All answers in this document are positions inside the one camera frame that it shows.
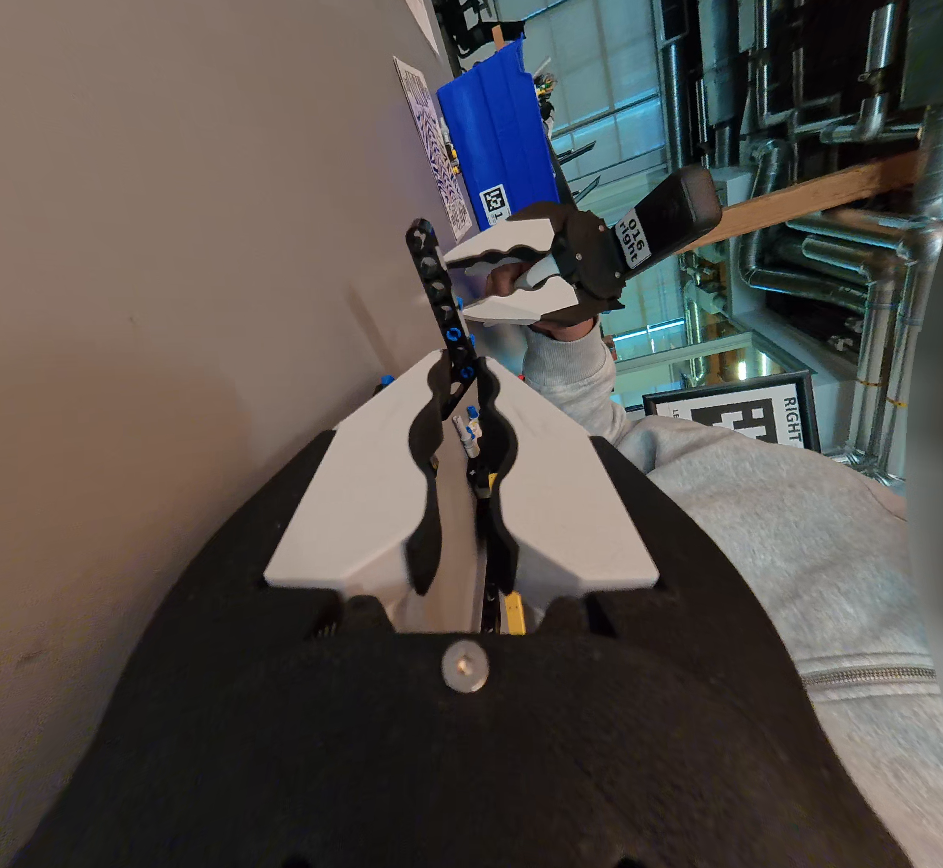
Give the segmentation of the large blue storage bin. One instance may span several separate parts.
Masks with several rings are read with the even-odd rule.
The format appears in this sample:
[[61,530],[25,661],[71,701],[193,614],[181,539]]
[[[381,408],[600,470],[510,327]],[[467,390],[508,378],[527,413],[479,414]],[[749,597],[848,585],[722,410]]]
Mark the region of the large blue storage bin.
[[437,96],[480,230],[536,202],[559,201],[522,39],[443,85]]

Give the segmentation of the wooden ceiling beam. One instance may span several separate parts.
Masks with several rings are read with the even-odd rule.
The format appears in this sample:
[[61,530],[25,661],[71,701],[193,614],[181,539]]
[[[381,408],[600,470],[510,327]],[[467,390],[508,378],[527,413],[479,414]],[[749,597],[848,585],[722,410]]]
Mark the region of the wooden ceiling beam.
[[711,246],[801,215],[827,211],[912,186],[925,167],[923,155],[922,150],[917,150],[881,158],[726,207],[719,225],[681,248],[680,252]]

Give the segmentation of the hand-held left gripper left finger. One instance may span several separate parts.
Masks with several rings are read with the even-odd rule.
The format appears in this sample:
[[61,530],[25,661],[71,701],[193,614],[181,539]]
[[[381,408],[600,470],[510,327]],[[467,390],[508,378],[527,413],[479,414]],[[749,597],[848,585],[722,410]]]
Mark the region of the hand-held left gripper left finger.
[[442,504],[451,364],[434,349],[333,429],[264,571],[269,587],[374,597],[399,631],[450,631]]

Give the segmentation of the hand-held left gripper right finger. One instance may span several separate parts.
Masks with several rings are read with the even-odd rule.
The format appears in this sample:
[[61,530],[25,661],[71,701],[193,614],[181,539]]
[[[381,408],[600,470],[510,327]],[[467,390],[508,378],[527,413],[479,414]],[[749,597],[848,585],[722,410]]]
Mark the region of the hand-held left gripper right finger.
[[583,426],[492,358],[477,389],[486,588],[541,614],[561,597],[653,588],[658,569]]

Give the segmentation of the person's right hand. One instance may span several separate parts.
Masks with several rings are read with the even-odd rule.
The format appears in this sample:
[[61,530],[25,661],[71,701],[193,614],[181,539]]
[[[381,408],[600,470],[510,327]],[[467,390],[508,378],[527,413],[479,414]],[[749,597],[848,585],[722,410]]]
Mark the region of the person's right hand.
[[[508,261],[497,265],[487,276],[485,296],[511,296],[516,291],[518,278],[529,271],[531,265],[526,261]],[[574,319],[542,320],[529,326],[522,326],[522,330],[541,334],[559,342],[571,343],[593,332],[598,322],[598,315],[592,315],[580,322]]]

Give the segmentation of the long black lego beam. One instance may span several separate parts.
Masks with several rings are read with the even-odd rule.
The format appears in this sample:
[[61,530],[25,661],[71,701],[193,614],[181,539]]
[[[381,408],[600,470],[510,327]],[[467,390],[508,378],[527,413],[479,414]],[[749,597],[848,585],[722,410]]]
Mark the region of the long black lego beam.
[[475,381],[478,355],[432,225],[423,218],[414,220],[407,228],[405,243],[442,336],[431,388],[445,421]]

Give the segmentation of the person's right forearm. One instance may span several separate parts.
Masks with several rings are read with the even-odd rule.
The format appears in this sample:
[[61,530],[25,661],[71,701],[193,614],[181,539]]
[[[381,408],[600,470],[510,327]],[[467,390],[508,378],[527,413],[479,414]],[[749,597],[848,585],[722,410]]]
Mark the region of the person's right forearm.
[[649,473],[652,466],[645,445],[631,436],[636,421],[612,398],[615,362],[604,343],[600,321],[593,332],[571,343],[524,334],[527,385],[589,435],[606,439],[640,471]]

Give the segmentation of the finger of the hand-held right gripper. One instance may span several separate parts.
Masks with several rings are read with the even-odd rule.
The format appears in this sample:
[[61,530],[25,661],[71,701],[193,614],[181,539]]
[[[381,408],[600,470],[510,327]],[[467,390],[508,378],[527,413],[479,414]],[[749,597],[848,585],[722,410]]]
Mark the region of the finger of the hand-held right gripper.
[[501,220],[443,255],[448,270],[490,273],[511,262],[534,263],[551,254],[555,229],[549,219]]
[[462,314],[465,320],[486,325],[529,326],[578,304],[579,298],[572,285],[561,277],[550,277],[537,289],[516,288],[508,296],[490,295],[467,303]]

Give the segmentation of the silver ventilation ducts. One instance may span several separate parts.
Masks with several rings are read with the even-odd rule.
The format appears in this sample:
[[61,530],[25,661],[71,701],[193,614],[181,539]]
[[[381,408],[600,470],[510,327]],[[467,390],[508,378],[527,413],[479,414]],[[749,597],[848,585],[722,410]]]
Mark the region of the silver ventilation ducts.
[[832,456],[904,486],[916,345],[941,265],[941,0],[652,0],[666,168],[727,206],[922,150],[914,185],[701,247],[697,294],[856,357]]

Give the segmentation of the partly built lego model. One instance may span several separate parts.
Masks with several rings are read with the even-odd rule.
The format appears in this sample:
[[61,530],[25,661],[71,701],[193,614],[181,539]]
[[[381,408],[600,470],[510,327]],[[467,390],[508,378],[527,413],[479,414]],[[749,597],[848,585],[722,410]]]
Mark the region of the partly built lego model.
[[480,414],[474,405],[465,415],[452,417],[454,428],[467,457],[466,476],[474,502],[474,537],[477,572],[473,595],[472,629],[481,633],[524,635],[525,604],[516,591],[505,594],[497,582],[497,569],[489,554],[490,498],[497,475],[490,471],[482,449]]

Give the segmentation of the framed white sign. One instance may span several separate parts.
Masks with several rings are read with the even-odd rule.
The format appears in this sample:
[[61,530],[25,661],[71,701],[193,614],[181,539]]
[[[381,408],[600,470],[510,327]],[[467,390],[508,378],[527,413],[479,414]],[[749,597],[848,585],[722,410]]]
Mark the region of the framed white sign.
[[645,394],[642,401],[647,416],[721,427],[770,445],[821,451],[808,369]]

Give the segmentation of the patterned sticker sheet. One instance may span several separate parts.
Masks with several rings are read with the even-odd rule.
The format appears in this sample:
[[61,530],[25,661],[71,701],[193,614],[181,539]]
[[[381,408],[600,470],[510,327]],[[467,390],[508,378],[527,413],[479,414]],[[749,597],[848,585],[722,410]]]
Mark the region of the patterned sticker sheet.
[[454,171],[445,141],[435,99],[424,75],[397,57],[393,58],[419,140],[427,155],[442,203],[457,241],[472,228],[472,218]]

